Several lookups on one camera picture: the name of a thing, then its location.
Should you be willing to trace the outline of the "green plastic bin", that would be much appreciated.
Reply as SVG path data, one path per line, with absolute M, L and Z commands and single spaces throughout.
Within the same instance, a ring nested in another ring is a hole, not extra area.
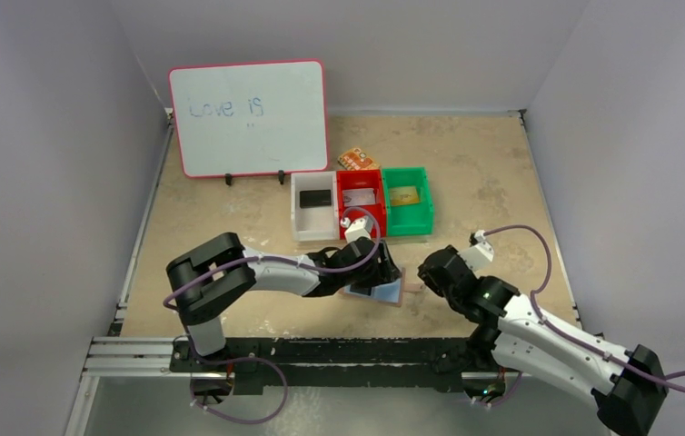
M 431 234 L 434 205 L 425 169 L 395 167 L 382 169 L 381 173 L 387 212 L 387 234 Z

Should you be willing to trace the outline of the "white plastic bin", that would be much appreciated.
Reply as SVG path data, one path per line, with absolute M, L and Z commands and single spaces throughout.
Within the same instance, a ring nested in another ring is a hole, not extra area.
M 291 222 L 293 238 L 300 243 L 339 238 L 337 173 L 293 173 Z

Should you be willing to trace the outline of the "red plastic bin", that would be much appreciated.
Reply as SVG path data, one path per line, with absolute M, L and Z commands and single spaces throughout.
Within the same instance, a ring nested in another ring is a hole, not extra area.
M 336 196 L 340 219 L 351 207 L 359 207 L 368 211 L 377 221 L 381 236 L 387 234 L 387 213 L 380 170 L 338 171 Z

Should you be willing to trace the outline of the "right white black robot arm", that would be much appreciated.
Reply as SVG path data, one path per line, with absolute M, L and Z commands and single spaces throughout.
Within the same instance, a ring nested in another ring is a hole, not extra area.
M 447 246 L 418 267 L 423 283 L 476 328 L 465 347 L 474 363 L 527 373 L 595 407 L 618 435 L 646 435 L 668 388 L 657 353 L 644 345 L 630 350 L 535 310 L 531 297 L 476 269 L 489 254 Z

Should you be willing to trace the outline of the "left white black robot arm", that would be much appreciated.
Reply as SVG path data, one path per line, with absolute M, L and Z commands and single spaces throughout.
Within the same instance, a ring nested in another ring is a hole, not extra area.
M 165 272 L 172 293 L 164 306 L 178 314 L 194 353 L 203 358 L 225 349 L 220 316 L 249 291 L 319 298 L 345 287 L 374 288 L 402 277 L 384 240 L 361 237 L 342 248 L 290 257 L 247 247 L 236 233 L 222 233 L 177 257 Z

